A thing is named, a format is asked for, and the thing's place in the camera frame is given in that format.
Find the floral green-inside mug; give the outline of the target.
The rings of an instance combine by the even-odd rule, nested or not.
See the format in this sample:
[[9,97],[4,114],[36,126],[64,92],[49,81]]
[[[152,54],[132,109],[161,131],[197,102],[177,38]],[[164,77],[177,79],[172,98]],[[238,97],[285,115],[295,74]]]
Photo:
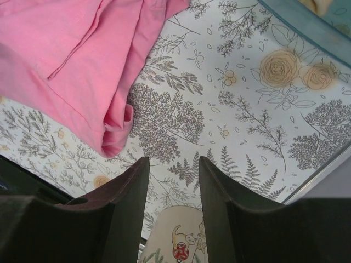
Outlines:
[[139,262],[208,262],[202,211],[186,206],[162,211]]

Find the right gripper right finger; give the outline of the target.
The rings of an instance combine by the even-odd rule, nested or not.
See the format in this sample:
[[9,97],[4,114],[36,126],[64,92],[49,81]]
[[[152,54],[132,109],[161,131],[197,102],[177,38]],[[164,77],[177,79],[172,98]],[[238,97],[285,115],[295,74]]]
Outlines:
[[209,262],[350,262],[350,199],[284,205],[199,160]]

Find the pink t shirt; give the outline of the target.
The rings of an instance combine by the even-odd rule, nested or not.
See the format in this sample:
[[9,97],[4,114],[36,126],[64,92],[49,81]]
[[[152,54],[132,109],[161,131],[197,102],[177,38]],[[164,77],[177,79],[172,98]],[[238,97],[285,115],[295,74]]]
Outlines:
[[132,84],[189,1],[1,1],[1,95],[109,158],[133,124]]

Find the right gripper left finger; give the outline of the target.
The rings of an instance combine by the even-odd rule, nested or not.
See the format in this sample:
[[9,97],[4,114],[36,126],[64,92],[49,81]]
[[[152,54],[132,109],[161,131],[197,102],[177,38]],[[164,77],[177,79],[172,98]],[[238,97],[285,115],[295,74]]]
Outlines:
[[137,262],[149,159],[67,204],[1,195],[1,262]]

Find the clear blue plastic bin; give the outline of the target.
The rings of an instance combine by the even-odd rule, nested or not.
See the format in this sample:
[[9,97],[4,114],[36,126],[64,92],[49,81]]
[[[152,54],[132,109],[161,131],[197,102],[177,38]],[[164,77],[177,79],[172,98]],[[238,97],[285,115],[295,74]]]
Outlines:
[[350,37],[299,1],[259,1],[280,21],[327,55],[350,67]]

